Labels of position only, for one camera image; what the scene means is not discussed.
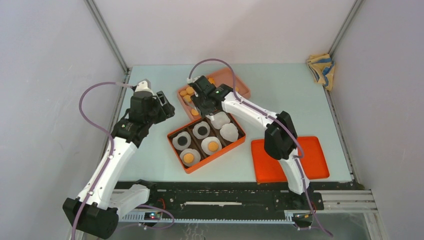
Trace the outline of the pink cookie tray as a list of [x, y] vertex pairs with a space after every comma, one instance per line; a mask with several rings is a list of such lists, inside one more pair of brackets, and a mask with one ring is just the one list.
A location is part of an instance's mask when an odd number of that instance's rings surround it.
[[[205, 76], [206, 78], [214, 78], [216, 87], [219, 87], [221, 84], [226, 84], [230, 87], [233, 87], [233, 75], [231, 70], [228, 67], [224, 67], [220, 70], [206, 74]], [[249, 87], [237, 75], [235, 76], [235, 79], [236, 79], [236, 84], [235, 84], [236, 92], [240, 94], [243, 98], [249, 99], [251, 97], [251, 91]], [[191, 121], [198, 120], [201, 118], [200, 114], [198, 116], [193, 116], [191, 114], [191, 109], [194, 109], [194, 104], [192, 102], [191, 103], [184, 102], [183, 97], [181, 97], [179, 94], [181, 91], [186, 90], [187, 87], [189, 86], [186, 84], [183, 87], [179, 88], [176, 91], [176, 96], [182, 106], [182, 109], [186, 112], [188, 118]]]

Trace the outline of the black sandwich cookie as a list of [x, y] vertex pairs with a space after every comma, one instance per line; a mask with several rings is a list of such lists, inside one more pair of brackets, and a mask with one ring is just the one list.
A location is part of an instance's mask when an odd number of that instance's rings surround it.
[[185, 146], [188, 143], [188, 139], [187, 139], [186, 136], [180, 136], [177, 139], [177, 143], [178, 143], [179, 146]]
[[208, 128], [207, 128], [207, 127], [205, 127], [205, 126], [200, 126], [200, 127], [197, 129], [197, 133], [198, 133], [200, 136], [207, 136], [207, 135], [209, 134], [209, 130], [208, 130]]

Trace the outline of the orange cookie box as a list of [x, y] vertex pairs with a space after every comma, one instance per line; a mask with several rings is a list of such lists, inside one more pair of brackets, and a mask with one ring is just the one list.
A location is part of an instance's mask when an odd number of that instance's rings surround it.
[[246, 133], [236, 119], [215, 111], [212, 119], [196, 119], [167, 135], [186, 174], [191, 174], [245, 142]]

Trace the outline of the metal tongs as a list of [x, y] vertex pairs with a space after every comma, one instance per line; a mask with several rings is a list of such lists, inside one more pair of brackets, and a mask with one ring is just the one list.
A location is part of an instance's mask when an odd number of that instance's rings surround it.
[[201, 98], [193, 98], [192, 102], [195, 109], [199, 112], [202, 118], [214, 120], [214, 112], [216, 110], [215, 102], [213, 100], [205, 100]]

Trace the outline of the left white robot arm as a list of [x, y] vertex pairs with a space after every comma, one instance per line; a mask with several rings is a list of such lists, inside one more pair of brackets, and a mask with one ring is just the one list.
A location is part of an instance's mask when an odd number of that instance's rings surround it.
[[128, 161], [149, 134], [150, 127], [174, 114], [175, 107], [162, 91], [133, 93], [130, 107], [109, 133], [108, 147], [91, 179], [75, 199], [67, 198], [62, 205], [72, 225], [71, 239], [75, 239], [77, 230], [108, 239], [121, 217], [140, 205], [145, 208], [156, 206], [158, 194], [146, 181], [135, 183], [119, 195], [114, 195], [113, 191]]

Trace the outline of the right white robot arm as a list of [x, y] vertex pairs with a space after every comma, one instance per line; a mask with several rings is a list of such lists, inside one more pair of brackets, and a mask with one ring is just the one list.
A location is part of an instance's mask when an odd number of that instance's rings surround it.
[[216, 112], [225, 112], [252, 124], [264, 133], [264, 150], [277, 160], [292, 192], [291, 204], [304, 209], [311, 202], [308, 193], [310, 181], [300, 166], [304, 151], [298, 142], [291, 116], [282, 111], [266, 110], [242, 97], [232, 87], [215, 86], [204, 76], [188, 78], [187, 83], [194, 89], [191, 100], [202, 117], [212, 119]]

